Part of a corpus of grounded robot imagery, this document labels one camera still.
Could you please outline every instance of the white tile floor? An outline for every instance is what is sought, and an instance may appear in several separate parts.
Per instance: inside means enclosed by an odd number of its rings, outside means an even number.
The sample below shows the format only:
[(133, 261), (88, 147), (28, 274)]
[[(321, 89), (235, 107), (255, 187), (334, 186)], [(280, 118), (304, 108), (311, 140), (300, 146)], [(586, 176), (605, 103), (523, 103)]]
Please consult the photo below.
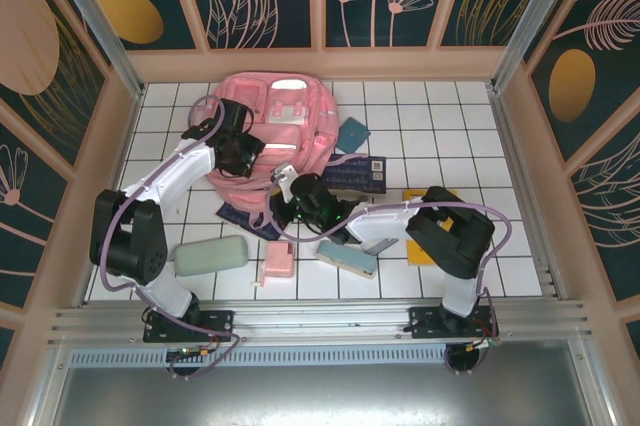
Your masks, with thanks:
[[(388, 193), (376, 202), (399, 201), (407, 187), (443, 185), (456, 189), (465, 201), (503, 211), (513, 220), (514, 234), (498, 259), (489, 263), (484, 283), (494, 296), (542, 294), (483, 83), (325, 84), (336, 97), (341, 121), (352, 116), (371, 130), (360, 151), (388, 158)], [(140, 179), (170, 154), (186, 129), (188, 106), (216, 86), (174, 83), (148, 87), (122, 186)], [(267, 243), (223, 224), (215, 216), (221, 204), (211, 184), (201, 179), (165, 215), (170, 249), (181, 242), (231, 235), (245, 236), (248, 241), (250, 261), (245, 267), (180, 280), (203, 300), (429, 298), (443, 293), (443, 272), (435, 266), (409, 266), (404, 241), (380, 254), (379, 271), (372, 280), (315, 260), (316, 244), (301, 243), (296, 247), (295, 278), (267, 279), (265, 287), (256, 288), (252, 283)], [(299, 237), (311, 235), (297, 224), (290, 225), (288, 232)], [(503, 225), (496, 223), (494, 238), (499, 240), (503, 234)], [(130, 293), (107, 293), (94, 271), (87, 299), (126, 300)]]

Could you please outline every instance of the yellow circle pattern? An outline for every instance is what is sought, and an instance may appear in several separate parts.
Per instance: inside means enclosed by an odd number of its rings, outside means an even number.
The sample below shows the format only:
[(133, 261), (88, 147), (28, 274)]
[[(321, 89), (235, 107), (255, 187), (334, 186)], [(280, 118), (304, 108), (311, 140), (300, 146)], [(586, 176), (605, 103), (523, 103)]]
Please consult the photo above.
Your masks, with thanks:
[(162, 36), (162, 16), (149, 0), (98, 0), (118, 37), (136, 44)]
[(591, 57), (579, 49), (562, 53), (551, 71), (549, 103), (560, 121), (569, 123), (585, 110), (596, 84), (596, 68)]

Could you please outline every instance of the metal frame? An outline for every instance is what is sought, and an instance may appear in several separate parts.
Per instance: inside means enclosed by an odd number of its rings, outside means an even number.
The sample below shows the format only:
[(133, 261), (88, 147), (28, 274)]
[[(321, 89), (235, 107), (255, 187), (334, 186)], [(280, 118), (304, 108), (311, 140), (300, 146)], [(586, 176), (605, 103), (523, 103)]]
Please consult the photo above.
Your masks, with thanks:
[[(377, 301), (204, 301), (203, 309), (233, 309), (235, 332), (242, 337), (238, 351), (265, 348), (325, 347), (345, 349), (430, 348), (443, 339), (414, 340), (402, 331), (409, 324), (408, 309), (437, 306), (438, 299)], [(503, 341), (579, 341), (590, 334), (586, 311), (577, 301), (556, 299), (494, 300)], [(32, 401), (28, 424), (53, 424), (67, 373), (74, 366), (74, 354), (98, 352), (104, 367), (127, 351), (158, 351), (158, 345), (142, 342), (143, 325), (139, 302), (92, 302), (81, 309), (57, 313), (49, 336), (51, 351), (48, 371)], [(167, 348), (184, 347), (166, 345)]]
[(134, 95), (139, 95), (142, 81), (138, 77), (133, 64), (129, 61), (127, 52), (116, 36), (109, 20), (105, 16), (97, 0), (73, 0), (87, 24), (94, 32), (96, 39), (102, 46), (105, 54), (111, 60), (114, 68), (120, 74), (124, 84)]
[(594, 425), (621, 426), (622, 414), (613, 398), (609, 380), (592, 339), (578, 337), (568, 341), (589, 416)]
[(533, 42), (555, 3), (556, 0), (529, 1), (492, 78), (495, 91), (498, 93), (501, 93), (509, 84), (509, 80), (520, 65), (527, 48)]
[(522, 150), (513, 135), (509, 110), (501, 94), (490, 85), (487, 85), (487, 90), (518, 204), (522, 209), (522, 220), (534, 254), (536, 272), (543, 294), (566, 299), (567, 291), (551, 248), (551, 242), (544, 228), (542, 213), (535, 200), (533, 185), (527, 171), (522, 166), (524, 164)]

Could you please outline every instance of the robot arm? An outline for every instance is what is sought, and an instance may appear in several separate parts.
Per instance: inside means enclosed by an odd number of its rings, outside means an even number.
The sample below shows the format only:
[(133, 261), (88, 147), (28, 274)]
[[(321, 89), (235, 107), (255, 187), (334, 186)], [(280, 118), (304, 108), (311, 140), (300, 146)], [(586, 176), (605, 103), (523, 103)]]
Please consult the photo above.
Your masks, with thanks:
[(206, 142), (188, 153), (185, 148), (210, 134), (218, 122), (216, 115), (189, 128), (172, 155), (149, 175), (122, 191), (105, 190), (96, 199), (89, 257), (99, 264), (107, 229), (116, 211), (141, 187), (144, 191), (125, 211), (116, 225), (107, 252), (107, 272), (121, 276), (144, 291), (163, 310), (189, 324), (197, 325), (197, 297), (176, 279), (167, 263), (167, 241), (162, 213), (185, 193), (195, 181), (214, 169), (248, 177), (264, 143), (243, 132), (248, 108), (223, 99), (224, 120), (220, 129)]
[[(276, 171), (276, 176), (281, 178), (283, 202), (290, 200), (296, 209), (294, 214), (321, 232), (329, 231), (344, 218), (370, 206), (338, 200), (318, 175), (297, 176), (290, 166)], [(454, 320), (466, 319), (478, 301), (480, 261), (491, 244), (495, 226), (472, 209), (411, 207), (411, 203), (424, 202), (462, 203), (446, 189), (432, 187), (424, 197), (410, 201), (405, 209), (368, 212), (329, 237), (339, 244), (360, 243), (369, 254), (378, 254), (398, 240), (413, 239), (446, 273), (444, 314), (453, 316)], [(452, 225), (446, 231), (440, 225), (449, 219)]]

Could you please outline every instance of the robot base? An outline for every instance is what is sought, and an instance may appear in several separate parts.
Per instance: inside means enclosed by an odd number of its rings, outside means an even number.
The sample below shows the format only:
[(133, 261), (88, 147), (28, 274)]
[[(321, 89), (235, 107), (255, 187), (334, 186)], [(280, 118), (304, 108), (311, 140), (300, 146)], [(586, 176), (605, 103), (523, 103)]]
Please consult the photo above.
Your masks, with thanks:
[(442, 306), (410, 308), (409, 321), (411, 326), (405, 328), (405, 332), (411, 332), (414, 339), (481, 338), (483, 325), (492, 329), (489, 307), (478, 305), (464, 319), (447, 313)]
[[(233, 332), (233, 311), (200, 311), (198, 326), (212, 331)], [(231, 338), (218, 336), (221, 343)], [(208, 343), (211, 338), (204, 333), (196, 333), (164, 316), (150, 311), (144, 325), (142, 340), (145, 343)]]

